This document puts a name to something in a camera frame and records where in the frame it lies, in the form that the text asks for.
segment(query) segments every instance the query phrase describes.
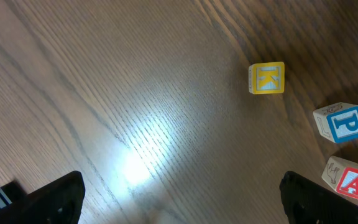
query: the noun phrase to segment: alphabet block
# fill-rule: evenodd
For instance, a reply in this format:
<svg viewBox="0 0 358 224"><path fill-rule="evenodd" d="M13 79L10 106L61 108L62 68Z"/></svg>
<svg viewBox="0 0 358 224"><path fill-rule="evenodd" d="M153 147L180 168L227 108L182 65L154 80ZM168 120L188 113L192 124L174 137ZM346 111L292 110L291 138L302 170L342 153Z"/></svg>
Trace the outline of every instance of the alphabet block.
<svg viewBox="0 0 358 224"><path fill-rule="evenodd" d="M337 193L358 199L358 164L331 156L321 178Z"/></svg>
<svg viewBox="0 0 358 224"><path fill-rule="evenodd" d="M335 143L358 138L358 105L336 103L313 111L322 137Z"/></svg>
<svg viewBox="0 0 358 224"><path fill-rule="evenodd" d="M284 63L257 63L248 68L248 88L252 94L284 92Z"/></svg>

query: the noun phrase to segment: blue block border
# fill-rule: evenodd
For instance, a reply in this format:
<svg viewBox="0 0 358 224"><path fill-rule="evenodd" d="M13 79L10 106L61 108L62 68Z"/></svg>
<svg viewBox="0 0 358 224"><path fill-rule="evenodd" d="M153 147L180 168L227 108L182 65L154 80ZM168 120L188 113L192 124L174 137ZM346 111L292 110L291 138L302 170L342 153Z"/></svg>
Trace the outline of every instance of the blue block border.
<svg viewBox="0 0 358 224"><path fill-rule="evenodd" d="M333 113L333 114L330 114L330 115L327 116L327 122L328 122L329 128L331 130L331 133L333 134L333 138L334 138L335 143L342 143L342 142L346 142L346 141L358 138L358 134L353 134L351 136L347 136L347 137L338 139L338 137L336 136L334 124L331 121L331 117L334 116L334 115L336 116L338 114L343 114L343 113L347 113L349 111L354 111L354 110L356 110L357 114L358 114L358 106L354 106L352 108L348 108L346 110L342 110L340 112Z"/></svg>

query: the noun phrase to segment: wood grain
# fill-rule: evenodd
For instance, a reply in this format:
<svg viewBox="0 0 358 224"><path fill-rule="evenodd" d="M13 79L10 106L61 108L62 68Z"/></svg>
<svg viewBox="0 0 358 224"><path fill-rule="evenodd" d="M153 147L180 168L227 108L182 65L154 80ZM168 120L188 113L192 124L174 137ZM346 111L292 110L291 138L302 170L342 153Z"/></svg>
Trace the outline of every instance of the wood grain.
<svg viewBox="0 0 358 224"><path fill-rule="evenodd" d="M251 95L274 61L285 93ZM80 223L286 223L285 171L328 187L330 155L358 162L314 123L338 101L358 1L0 1L0 186L79 170Z"/></svg>

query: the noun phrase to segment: wooden block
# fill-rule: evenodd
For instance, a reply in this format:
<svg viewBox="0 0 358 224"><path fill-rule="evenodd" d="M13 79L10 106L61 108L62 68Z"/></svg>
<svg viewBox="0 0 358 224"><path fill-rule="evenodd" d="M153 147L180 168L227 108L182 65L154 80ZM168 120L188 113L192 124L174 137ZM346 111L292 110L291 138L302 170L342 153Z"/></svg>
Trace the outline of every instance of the wooden block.
<svg viewBox="0 0 358 224"><path fill-rule="evenodd" d="M337 193L358 199L358 164L331 156L321 178Z"/></svg>
<svg viewBox="0 0 358 224"><path fill-rule="evenodd" d="M313 111L322 137L335 143L358 138L358 105L336 103Z"/></svg>
<svg viewBox="0 0 358 224"><path fill-rule="evenodd" d="M257 63L248 68L248 87L252 94L284 92L284 63Z"/></svg>

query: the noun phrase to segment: red letter a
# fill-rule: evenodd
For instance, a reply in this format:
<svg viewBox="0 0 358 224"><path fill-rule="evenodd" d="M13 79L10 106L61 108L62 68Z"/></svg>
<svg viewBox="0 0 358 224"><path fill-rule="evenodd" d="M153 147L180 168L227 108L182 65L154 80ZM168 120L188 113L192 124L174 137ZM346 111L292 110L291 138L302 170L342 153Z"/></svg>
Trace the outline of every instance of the red letter a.
<svg viewBox="0 0 358 224"><path fill-rule="evenodd" d="M350 183L348 183L345 187L341 187L341 190L349 192L349 188L354 189L354 191L350 192L350 194L354 194L358 196L358 176Z"/></svg>

